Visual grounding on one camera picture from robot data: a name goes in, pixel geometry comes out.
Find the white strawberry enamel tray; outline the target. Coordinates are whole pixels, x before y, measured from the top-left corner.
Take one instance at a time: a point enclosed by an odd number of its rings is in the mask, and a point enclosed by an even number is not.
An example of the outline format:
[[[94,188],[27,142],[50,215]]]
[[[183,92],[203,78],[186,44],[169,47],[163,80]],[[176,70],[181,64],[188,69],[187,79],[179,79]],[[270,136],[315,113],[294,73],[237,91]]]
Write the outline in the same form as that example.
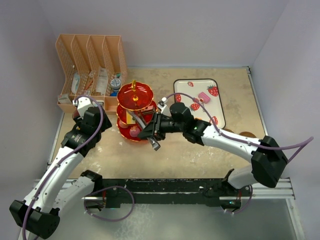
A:
[[[173,83],[175,101],[188,107],[195,118],[215,122],[219,129],[226,126],[226,119],[219,94],[218,84],[214,79],[177,79]],[[198,94],[204,92],[210,97],[207,104],[201,103]]]

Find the pink striped cake slice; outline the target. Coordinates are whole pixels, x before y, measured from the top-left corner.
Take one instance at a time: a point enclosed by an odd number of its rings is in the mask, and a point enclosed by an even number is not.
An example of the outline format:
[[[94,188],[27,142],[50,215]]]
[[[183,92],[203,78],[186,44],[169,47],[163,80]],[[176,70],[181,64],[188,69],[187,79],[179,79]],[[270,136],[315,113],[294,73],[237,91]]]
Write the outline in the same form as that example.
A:
[[[211,98],[205,92],[200,92],[198,98],[203,104],[208,104],[211,101]]]

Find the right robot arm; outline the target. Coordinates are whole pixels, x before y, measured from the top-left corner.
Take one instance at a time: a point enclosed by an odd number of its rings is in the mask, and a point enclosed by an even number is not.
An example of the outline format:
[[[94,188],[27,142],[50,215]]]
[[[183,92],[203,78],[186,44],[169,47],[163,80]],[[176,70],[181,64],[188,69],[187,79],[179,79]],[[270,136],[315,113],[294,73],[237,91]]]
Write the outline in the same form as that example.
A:
[[[272,137],[258,139],[217,130],[210,122],[194,118],[182,102],[171,105],[169,111],[169,115],[155,113],[138,138],[161,141],[167,133],[182,133],[192,144],[218,148],[248,161],[248,166],[231,169],[224,177],[222,190],[228,196],[255,183],[268,188],[277,186],[288,159]]]

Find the chocolate cake slice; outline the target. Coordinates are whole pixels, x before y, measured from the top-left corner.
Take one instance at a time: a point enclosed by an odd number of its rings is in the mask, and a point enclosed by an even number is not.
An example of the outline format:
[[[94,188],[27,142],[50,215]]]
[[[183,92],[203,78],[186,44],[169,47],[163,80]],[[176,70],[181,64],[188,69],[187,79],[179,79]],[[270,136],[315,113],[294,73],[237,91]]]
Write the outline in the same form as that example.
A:
[[[153,105],[149,105],[148,107],[144,108],[141,113],[142,115],[153,115],[156,111],[156,108]]]

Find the pink peach pastry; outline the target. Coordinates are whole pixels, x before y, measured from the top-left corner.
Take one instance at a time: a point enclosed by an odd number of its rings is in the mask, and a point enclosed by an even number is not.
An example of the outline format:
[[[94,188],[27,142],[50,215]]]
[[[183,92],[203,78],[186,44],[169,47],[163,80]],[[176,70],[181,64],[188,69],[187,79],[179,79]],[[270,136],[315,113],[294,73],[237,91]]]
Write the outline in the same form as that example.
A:
[[[121,128],[126,128],[127,127],[127,125],[125,123],[123,123],[121,120],[119,121],[119,126]]]

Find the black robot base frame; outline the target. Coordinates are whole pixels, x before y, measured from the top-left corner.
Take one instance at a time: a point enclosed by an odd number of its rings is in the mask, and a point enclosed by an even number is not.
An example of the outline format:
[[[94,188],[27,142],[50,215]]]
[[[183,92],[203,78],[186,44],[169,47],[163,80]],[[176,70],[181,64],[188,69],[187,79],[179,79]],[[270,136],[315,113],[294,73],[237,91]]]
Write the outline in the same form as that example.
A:
[[[93,181],[92,197],[104,207],[119,208],[123,204],[204,205],[238,210],[242,197],[251,197],[252,186],[235,189],[224,178],[189,179],[125,179],[103,178],[91,170],[81,173]]]

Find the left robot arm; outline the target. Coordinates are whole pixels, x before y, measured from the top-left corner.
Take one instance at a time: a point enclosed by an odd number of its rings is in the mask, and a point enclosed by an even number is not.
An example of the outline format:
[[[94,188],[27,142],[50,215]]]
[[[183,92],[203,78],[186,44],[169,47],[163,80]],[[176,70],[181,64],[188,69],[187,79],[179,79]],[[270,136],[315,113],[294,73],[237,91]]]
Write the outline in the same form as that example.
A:
[[[49,169],[24,200],[14,200],[9,207],[21,227],[21,240],[49,238],[60,223],[60,214],[72,200],[88,193],[98,196],[103,191],[101,181],[81,176],[75,186],[61,192],[70,173],[101,140],[102,133],[112,126],[100,106],[89,104],[77,111],[75,125],[65,135]]]

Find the red three-tier cake stand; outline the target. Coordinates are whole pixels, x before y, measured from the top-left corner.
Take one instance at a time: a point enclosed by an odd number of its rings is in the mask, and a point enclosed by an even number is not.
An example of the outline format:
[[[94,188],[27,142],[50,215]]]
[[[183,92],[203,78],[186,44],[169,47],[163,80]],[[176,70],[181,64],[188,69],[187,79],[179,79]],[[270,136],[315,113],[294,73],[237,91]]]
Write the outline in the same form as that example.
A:
[[[154,106],[157,111],[156,103],[154,100],[154,92],[149,85],[146,83],[132,80],[132,82],[123,85],[117,94],[118,105],[116,108],[117,122],[119,133],[122,137],[133,142],[141,142],[142,140],[138,137],[130,136],[130,129],[133,126],[140,128],[138,123],[127,124],[126,112],[127,110],[134,111],[139,117],[142,117],[146,125],[152,120],[153,114],[142,115],[142,110],[148,106]],[[126,124],[126,128],[119,126],[119,121]]]

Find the yellow cake slice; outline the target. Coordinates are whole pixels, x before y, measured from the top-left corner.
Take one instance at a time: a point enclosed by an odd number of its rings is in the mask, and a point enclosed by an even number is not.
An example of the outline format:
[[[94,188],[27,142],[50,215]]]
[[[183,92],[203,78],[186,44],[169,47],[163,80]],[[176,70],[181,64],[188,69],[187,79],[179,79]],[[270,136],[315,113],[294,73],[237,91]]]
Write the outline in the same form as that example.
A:
[[[136,119],[129,112],[126,112],[126,124],[134,125],[135,123],[136,123]]]

